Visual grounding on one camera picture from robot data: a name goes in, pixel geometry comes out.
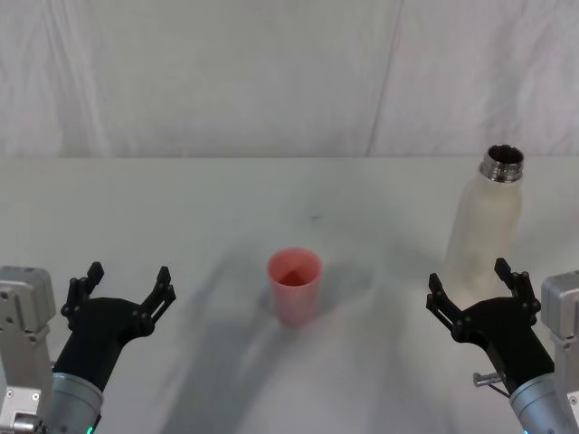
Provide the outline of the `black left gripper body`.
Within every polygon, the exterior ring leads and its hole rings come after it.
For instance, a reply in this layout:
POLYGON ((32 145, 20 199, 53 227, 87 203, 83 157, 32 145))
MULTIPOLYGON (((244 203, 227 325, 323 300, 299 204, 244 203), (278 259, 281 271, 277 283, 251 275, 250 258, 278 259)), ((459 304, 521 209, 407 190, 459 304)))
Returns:
POLYGON ((71 330, 55 373, 79 377, 104 391, 124 346, 153 333, 153 318, 142 306, 120 298, 99 297, 62 307, 71 330))

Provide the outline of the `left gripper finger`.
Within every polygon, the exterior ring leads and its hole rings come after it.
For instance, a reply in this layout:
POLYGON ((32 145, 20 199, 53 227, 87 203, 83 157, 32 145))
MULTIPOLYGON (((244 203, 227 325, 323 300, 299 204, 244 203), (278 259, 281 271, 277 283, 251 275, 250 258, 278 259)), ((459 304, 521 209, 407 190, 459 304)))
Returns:
POLYGON ((85 302, 90 299, 90 295, 103 276, 102 264, 99 261, 94 261, 84 277, 70 279, 67 299, 61 308, 61 314, 67 319, 69 329, 73 329, 76 315, 85 302))
POLYGON ((133 311, 133 326, 136 337, 151 335, 161 316, 176 300, 176 293, 171 284, 171 274, 167 266, 160 268, 153 290, 146 299, 133 311))

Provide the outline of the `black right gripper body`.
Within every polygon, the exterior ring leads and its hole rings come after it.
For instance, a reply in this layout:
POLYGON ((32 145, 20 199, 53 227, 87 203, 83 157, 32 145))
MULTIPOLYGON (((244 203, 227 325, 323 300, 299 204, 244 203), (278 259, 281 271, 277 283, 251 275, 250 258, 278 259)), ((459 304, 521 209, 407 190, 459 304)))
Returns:
POLYGON ((552 373, 554 362, 532 329, 540 303, 535 297, 495 297, 464 310, 451 309, 451 335, 488 356, 509 393, 552 373))

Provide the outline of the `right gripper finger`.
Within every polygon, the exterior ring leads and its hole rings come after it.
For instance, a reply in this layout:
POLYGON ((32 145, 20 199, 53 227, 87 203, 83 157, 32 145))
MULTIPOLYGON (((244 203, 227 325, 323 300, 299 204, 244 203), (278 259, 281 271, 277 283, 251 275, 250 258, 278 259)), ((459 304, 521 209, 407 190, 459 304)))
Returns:
POLYGON ((469 308, 460 308, 451 301, 436 273, 429 276, 428 286, 426 308, 449 330, 453 340, 469 340, 469 308))
POLYGON ((541 303, 536 298, 529 274, 526 271, 513 271, 504 258, 496 259, 494 270, 512 296, 519 300, 522 311, 528 316, 528 323, 535 324, 536 314, 541 310, 541 303))

